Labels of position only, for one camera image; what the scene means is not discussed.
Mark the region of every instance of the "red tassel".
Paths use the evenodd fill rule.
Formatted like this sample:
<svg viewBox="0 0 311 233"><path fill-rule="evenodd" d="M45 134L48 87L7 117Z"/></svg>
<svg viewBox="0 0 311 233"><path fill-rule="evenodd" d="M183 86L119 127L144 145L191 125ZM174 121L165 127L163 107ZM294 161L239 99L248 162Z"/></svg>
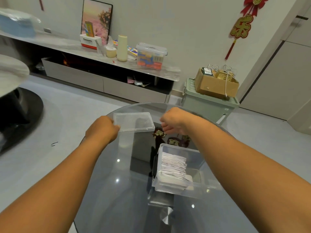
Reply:
<svg viewBox="0 0 311 233"><path fill-rule="evenodd" d="M227 60L227 59L229 58L230 53L231 53L231 51L232 51L232 49L233 49L235 43L236 43L236 39L233 41L233 43L232 43L232 45L231 45L231 47L230 47L230 49L229 49L229 51L228 51L228 54L227 54L225 60Z"/></svg>
<svg viewBox="0 0 311 233"><path fill-rule="evenodd" d="M40 2L41 10L44 11L42 0L39 0L39 2Z"/></svg>

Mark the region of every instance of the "framed picture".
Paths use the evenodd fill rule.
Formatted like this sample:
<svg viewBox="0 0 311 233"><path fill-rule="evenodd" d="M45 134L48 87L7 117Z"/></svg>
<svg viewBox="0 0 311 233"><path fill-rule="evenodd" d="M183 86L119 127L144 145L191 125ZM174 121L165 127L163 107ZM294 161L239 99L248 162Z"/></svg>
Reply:
<svg viewBox="0 0 311 233"><path fill-rule="evenodd" d="M91 22L94 35L101 37L103 45L106 45L110 31L112 7L113 5L101 1L83 0L81 34L86 33L85 22Z"/></svg>

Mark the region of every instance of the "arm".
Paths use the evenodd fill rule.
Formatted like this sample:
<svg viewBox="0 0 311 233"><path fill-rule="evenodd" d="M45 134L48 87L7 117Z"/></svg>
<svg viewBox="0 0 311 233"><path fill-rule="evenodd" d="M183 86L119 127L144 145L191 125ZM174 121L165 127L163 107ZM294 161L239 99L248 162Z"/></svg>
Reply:
<svg viewBox="0 0 311 233"><path fill-rule="evenodd" d="M165 133L191 137L220 184L259 232L311 232L307 181L184 110L172 108L160 121Z"/></svg>
<svg viewBox="0 0 311 233"><path fill-rule="evenodd" d="M78 148L0 213L0 233L67 233L96 161L119 128L106 116L98 118Z"/></svg>

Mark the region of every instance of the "round glass tabletop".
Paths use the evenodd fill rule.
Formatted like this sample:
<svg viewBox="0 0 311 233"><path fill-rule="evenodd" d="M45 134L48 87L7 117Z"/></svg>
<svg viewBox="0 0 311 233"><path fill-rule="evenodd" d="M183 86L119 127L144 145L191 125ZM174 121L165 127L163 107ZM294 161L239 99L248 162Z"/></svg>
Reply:
<svg viewBox="0 0 311 233"><path fill-rule="evenodd" d="M149 112L157 128L161 116L172 107L175 105L140 103L108 116ZM119 132L104 149L74 221L78 233L257 232L223 189L211 189L202 199L155 191L152 167L158 144L153 133ZM183 138L174 134L163 141L178 145ZM197 149L191 141L187 146Z"/></svg>

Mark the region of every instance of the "door handle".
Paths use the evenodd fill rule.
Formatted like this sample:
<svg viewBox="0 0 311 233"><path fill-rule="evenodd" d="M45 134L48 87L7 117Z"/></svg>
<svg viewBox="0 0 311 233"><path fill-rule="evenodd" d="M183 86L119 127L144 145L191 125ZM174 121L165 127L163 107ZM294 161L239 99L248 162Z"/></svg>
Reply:
<svg viewBox="0 0 311 233"><path fill-rule="evenodd" d="M309 19L309 18L303 17L303 16L301 16L301 15L297 15L296 18L298 18L298 19L303 19L303 20L308 20L308 19Z"/></svg>

